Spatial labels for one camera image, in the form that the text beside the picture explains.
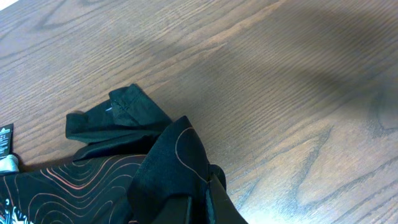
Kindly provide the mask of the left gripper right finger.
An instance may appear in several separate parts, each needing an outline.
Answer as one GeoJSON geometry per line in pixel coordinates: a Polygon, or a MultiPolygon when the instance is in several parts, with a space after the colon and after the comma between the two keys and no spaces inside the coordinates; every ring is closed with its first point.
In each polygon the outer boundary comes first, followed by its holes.
{"type": "Polygon", "coordinates": [[[206,190],[206,217],[209,224],[247,224],[214,174],[206,190]]]}

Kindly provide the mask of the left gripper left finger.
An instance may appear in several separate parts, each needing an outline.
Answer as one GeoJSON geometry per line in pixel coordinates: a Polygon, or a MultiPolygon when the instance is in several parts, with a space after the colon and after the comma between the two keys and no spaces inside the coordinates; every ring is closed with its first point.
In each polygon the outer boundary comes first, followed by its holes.
{"type": "Polygon", "coordinates": [[[152,224],[191,224],[192,198],[186,195],[170,197],[152,224]]]}

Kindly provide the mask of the black orange-patterned jersey shirt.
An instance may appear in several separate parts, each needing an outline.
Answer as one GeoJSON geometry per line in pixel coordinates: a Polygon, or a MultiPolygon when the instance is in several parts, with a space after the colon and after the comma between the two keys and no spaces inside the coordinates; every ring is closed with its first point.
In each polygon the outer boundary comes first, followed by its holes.
{"type": "Polygon", "coordinates": [[[65,134],[84,143],[70,163],[1,176],[2,223],[152,223],[180,195],[191,223],[207,223],[212,174],[226,190],[188,118],[172,121],[137,85],[68,114],[65,134]]]}

